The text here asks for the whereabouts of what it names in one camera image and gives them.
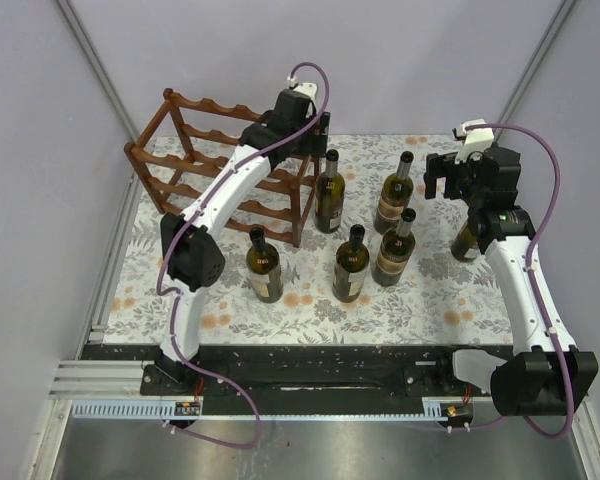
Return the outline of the green wine bottle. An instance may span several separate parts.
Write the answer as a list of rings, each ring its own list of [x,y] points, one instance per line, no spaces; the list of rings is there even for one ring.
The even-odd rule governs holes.
[[[329,149],[325,169],[316,180],[315,224],[323,233],[334,233],[341,224],[345,180],[338,171],[339,152]]]

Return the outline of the brown wooden wine rack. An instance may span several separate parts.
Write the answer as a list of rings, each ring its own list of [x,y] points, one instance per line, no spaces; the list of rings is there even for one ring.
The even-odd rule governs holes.
[[[159,213],[179,214],[181,209],[169,200],[173,194],[196,199],[201,192],[182,180],[185,174],[193,174],[202,178],[215,178],[227,164],[224,156],[209,157],[194,149],[194,139],[210,142],[217,146],[235,147],[238,140],[220,130],[200,131],[186,123],[182,111],[184,109],[204,112],[216,116],[255,122],[260,115],[248,106],[237,104],[225,107],[210,98],[198,101],[189,100],[183,95],[167,88],[163,92],[164,102],[153,116],[145,130],[134,142],[124,146],[124,152],[131,163],[140,182]],[[146,150],[150,137],[166,117],[174,123],[176,133],[184,156],[165,154],[159,156]],[[293,165],[299,170],[293,173],[287,167],[277,167],[256,187],[267,192],[285,195],[289,198],[290,206],[284,209],[272,209],[257,200],[243,201],[239,209],[244,212],[257,214],[266,218],[285,221],[291,225],[288,232],[277,232],[268,229],[266,233],[274,240],[289,243],[298,247],[301,235],[309,217],[310,208],[316,194],[316,180],[320,171],[320,160],[324,156],[300,156],[299,144],[292,151]]]

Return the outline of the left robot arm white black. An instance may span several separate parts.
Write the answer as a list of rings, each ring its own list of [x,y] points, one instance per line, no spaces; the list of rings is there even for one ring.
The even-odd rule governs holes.
[[[144,370],[149,381],[144,395],[185,395],[192,391],[204,369],[192,364],[199,350],[199,327],[207,290],[220,277],[225,259],[217,245],[235,210],[255,188],[293,194],[301,175],[284,177],[279,185],[267,182],[276,167],[289,158],[317,162],[326,153],[328,130],[321,122],[326,106],[316,102],[318,86],[291,80],[273,109],[260,115],[244,105],[225,108],[204,98],[191,102],[166,91],[175,108],[174,124],[183,142],[190,137],[233,146],[229,159],[217,169],[210,186],[180,213],[166,207],[160,223],[163,262],[156,293],[173,295],[168,332],[160,353]],[[238,138],[218,131],[199,132],[183,122],[178,109],[187,108],[249,121]]]

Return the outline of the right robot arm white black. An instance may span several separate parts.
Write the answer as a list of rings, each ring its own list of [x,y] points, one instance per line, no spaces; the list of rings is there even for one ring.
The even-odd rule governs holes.
[[[598,373],[592,352],[580,350],[558,313],[541,269],[536,232],[516,203],[521,173],[518,153],[491,146],[462,160],[456,153],[430,154],[425,196],[444,196],[468,207],[467,244],[477,247],[500,288],[513,335],[513,356],[503,360],[478,349],[454,352],[435,371],[437,388],[449,396],[470,384],[490,394],[502,416],[574,414]]]

